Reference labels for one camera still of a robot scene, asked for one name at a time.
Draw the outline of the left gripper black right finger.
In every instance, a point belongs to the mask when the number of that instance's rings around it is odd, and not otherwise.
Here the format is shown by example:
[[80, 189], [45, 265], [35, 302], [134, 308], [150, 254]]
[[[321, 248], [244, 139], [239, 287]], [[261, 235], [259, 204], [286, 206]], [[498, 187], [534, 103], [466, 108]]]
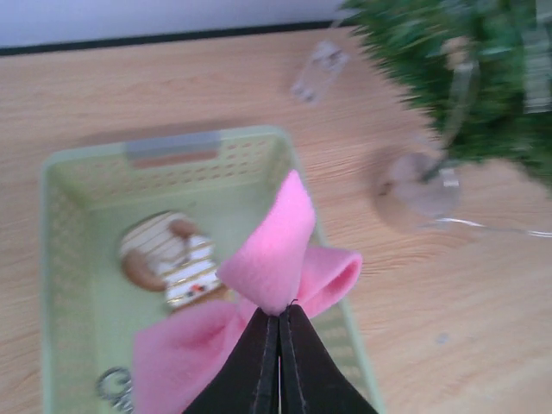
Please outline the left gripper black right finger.
[[298, 304], [279, 316], [280, 411], [369, 414], [376, 410], [345, 378]]

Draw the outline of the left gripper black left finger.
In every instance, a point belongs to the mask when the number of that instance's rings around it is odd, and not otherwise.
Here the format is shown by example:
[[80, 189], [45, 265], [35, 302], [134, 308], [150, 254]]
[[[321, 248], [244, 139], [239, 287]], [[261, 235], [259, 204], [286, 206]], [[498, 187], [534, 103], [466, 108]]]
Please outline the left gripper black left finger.
[[217, 376], [184, 414], [279, 412], [279, 319], [258, 309]]

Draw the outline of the pink felt bow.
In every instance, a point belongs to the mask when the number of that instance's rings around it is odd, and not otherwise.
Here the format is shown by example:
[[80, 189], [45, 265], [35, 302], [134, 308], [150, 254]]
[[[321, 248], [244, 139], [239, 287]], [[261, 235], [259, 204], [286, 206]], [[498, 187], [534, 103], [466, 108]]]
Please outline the pink felt bow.
[[136, 413], [181, 413], [216, 377], [258, 309], [279, 315], [296, 302], [313, 318], [354, 286], [361, 254], [310, 243], [316, 215], [297, 171], [283, 181], [260, 226], [218, 268], [238, 299], [179, 310], [135, 335]]

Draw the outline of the light green plastic basket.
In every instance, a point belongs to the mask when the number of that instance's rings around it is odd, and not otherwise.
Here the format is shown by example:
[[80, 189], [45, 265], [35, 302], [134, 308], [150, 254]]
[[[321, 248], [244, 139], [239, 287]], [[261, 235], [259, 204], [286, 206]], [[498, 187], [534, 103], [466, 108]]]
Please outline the light green plastic basket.
[[[128, 229], [183, 212], [213, 239], [219, 268], [263, 222], [291, 170], [299, 174], [289, 139], [268, 126], [55, 154], [41, 181], [45, 412], [118, 413], [98, 397], [96, 381], [112, 367], [131, 374], [139, 331], [193, 305], [238, 299], [223, 284], [169, 310], [161, 292], [124, 276], [118, 252]], [[341, 373], [382, 412], [345, 296], [309, 319]]]

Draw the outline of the small green christmas tree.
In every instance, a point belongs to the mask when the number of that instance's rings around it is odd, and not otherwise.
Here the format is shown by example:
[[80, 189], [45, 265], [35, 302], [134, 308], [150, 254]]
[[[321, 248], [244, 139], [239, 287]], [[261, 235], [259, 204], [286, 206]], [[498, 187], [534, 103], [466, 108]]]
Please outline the small green christmas tree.
[[507, 160], [551, 184], [548, 1], [346, 1], [371, 61], [402, 85], [432, 134], [377, 178], [373, 201], [396, 228], [453, 221], [466, 163]]

